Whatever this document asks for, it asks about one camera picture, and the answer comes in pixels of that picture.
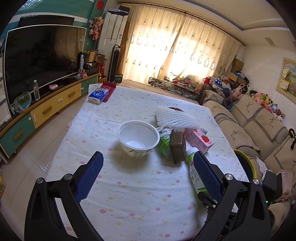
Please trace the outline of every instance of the green drawer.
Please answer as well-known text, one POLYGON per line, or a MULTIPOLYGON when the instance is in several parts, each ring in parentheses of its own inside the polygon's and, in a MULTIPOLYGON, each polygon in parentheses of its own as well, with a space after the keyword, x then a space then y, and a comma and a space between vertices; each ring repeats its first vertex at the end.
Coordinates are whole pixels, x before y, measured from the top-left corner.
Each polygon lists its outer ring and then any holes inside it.
POLYGON ((26 114, 15 123, 0 139, 1 146, 8 156, 35 130, 31 114, 26 114))
POLYGON ((81 82, 81 95, 89 92, 89 85, 96 84, 98 82, 98 77, 92 77, 88 80, 81 82))

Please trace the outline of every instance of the white bottle cap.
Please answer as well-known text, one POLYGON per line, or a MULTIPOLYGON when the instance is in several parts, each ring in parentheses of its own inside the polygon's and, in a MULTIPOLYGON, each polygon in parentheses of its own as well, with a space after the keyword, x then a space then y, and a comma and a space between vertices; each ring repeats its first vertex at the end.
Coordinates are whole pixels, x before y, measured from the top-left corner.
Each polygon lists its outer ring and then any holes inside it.
POLYGON ((198 149, 196 147, 189 148, 186 151, 186 157, 188 157, 189 155, 191 155, 192 153, 195 153, 195 152, 198 152, 198 149))

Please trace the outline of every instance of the tile floor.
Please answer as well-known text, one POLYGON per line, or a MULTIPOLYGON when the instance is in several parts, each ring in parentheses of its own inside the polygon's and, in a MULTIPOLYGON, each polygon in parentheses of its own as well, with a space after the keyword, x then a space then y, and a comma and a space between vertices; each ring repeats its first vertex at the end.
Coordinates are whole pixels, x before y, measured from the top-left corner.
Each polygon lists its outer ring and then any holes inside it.
MULTIPOLYGON (((156 92, 163 95, 187 100, 193 100, 176 94, 160 90, 151 86, 126 80, 120 84, 129 88, 136 88, 156 92)), ((43 123, 17 149, 17 155, 12 156, 8 164, 1 162, 1 175, 6 189, 1 199, 0 211, 11 226, 12 230, 24 240, 24 224, 29 198, 37 178, 46 178, 51 161, 63 140, 68 123, 76 116, 87 95, 70 103, 43 123)))

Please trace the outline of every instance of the red round decoration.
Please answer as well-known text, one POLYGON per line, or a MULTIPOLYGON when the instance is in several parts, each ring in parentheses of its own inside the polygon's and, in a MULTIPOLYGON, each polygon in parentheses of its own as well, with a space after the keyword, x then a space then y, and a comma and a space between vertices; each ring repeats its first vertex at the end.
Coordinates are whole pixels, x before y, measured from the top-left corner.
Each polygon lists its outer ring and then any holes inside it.
POLYGON ((98 10, 102 10, 104 8, 104 1, 103 0, 98 0, 96 3, 96 8, 98 10))

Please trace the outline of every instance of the yellow drawer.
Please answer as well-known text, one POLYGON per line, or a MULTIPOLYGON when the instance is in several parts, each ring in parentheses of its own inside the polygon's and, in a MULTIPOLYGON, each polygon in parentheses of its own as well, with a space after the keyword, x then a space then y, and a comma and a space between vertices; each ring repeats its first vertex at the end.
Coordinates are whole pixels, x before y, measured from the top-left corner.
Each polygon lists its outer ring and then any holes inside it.
POLYGON ((59 93, 58 96, 60 97, 59 99, 63 99, 60 104, 61 108, 64 108, 67 104, 81 96, 81 83, 66 89, 65 91, 59 93))
POLYGON ((39 127, 49 117, 61 109, 59 99, 60 94, 48 99, 30 112, 35 128, 39 127))

